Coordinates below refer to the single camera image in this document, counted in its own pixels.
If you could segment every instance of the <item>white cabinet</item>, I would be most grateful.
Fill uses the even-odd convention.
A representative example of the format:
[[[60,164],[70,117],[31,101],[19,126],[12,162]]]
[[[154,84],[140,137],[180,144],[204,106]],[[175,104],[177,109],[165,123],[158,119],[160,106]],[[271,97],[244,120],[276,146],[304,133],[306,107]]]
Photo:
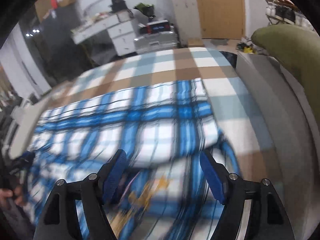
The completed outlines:
[[[197,0],[172,0],[180,42],[188,44],[188,39],[201,39],[200,19]]]
[[[134,32],[121,35],[117,38],[112,39],[113,45],[115,46],[116,52],[119,56],[126,55],[135,52],[134,39],[136,34]]]
[[[133,32],[134,28],[132,26],[132,23],[133,23],[133,21],[127,21],[127,22],[120,23],[120,24],[108,29],[108,33],[109,33],[110,38],[115,38],[117,36]]]

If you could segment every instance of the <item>white desk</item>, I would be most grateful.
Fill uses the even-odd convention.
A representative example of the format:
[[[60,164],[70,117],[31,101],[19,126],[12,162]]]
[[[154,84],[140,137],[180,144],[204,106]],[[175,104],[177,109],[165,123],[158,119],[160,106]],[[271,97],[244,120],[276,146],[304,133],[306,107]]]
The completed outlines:
[[[135,19],[120,22],[118,15],[114,14],[73,34],[72,39],[75,44],[79,44],[101,31],[107,30],[117,54],[122,56],[136,51],[134,39],[137,37],[137,29],[138,24]]]

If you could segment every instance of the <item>cardboard box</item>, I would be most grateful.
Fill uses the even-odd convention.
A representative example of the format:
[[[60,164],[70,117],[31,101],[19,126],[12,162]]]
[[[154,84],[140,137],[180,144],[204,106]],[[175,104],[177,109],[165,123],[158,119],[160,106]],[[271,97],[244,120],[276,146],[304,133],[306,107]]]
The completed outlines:
[[[61,0],[60,2],[58,2],[60,7],[65,7],[69,4],[75,3],[77,0]]]
[[[204,47],[203,41],[199,38],[188,39],[188,48]]]

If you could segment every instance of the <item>floor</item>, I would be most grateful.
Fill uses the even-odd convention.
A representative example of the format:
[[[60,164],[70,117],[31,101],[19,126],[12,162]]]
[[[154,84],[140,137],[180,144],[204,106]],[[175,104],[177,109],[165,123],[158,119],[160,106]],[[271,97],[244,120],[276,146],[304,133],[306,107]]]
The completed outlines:
[[[202,39],[206,48],[216,49],[219,51],[232,52],[238,54],[236,49],[237,44],[240,40],[229,40],[229,39]]]

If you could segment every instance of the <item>black box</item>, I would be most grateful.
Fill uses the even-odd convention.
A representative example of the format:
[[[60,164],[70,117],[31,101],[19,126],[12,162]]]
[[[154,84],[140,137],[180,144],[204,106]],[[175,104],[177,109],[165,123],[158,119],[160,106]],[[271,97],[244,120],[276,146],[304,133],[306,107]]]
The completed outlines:
[[[113,13],[128,9],[127,5],[125,4],[125,1],[123,0],[118,3],[112,4],[111,8]]]

